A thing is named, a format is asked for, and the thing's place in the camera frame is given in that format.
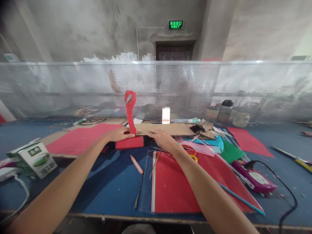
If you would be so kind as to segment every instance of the red paper sheet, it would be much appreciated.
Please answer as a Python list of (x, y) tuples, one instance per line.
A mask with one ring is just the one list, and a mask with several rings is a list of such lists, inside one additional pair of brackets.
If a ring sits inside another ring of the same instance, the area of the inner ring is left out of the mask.
[(274, 158), (273, 154), (255, 137), (253, 137), (245, 129), (227, 127), (227, 129), (235, 137), (238, 145), (243, 151), (248, 151), (263, 156)]
[[(197, 153), (199, 165), (216, 181), (227, 187), (250, 204), (263, 210), (234, 172), (217, 155), (214, 157)], [(162, 152), (153, 176), (152, 212), (197, 213), (201, 212), (192, 189), (176, 160)], [(244, 213), (254, 210), (229, 194)]]
[(122, 126), (99, 123), (92, 128), (78, 128), (47, 145), (46, 148), (54, 154), (80, 155), (100, 136)]

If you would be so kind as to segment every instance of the perforated metal panel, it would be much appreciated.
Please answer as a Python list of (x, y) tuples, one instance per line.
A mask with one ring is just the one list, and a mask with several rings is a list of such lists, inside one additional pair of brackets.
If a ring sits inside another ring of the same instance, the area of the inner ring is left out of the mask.
[(125, 117), (124, 93), (137, 93), (135, 117), (215, 118), (225, 99), (254, 122), (312, 119), (312, 63), (153, 61), (0, 64), (0, 99), (16, 117)]

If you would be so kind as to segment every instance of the person's arm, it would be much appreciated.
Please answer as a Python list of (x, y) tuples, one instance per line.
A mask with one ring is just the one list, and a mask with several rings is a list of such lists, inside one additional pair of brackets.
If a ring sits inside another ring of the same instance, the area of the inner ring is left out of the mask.
[(52, 233), (72, 207), (103, 147), (110, 141), (134, 137), (124, 134), (127, 131), (128, 128), (121, 127), (96, 140), (12, 222), (7, 233)]
[(170, 152), (184, 172), (202, 213), (217, 234), (259, 233), (217, 182), (168, 133), (147, 133)]

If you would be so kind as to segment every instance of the green paper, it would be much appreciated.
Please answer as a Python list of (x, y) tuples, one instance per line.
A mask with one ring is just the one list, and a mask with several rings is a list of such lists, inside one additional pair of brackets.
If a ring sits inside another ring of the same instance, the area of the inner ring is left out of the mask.
[(237, 148), (236, 146), (232, 145), (228, 141), (223, 140), (224, 143), (224, 150), (220, 154), (222, 158), (225, 159), (228, 163), (232, 163), (234, 160), (240, 159), (242, 156), (245, 155), (245, 152)]

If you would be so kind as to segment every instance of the smartphone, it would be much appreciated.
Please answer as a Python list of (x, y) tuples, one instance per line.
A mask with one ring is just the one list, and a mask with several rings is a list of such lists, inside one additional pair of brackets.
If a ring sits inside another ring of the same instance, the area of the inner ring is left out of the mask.
[(162, 111), (162, 124), (170, 123), (170, 107), (163, 107)]

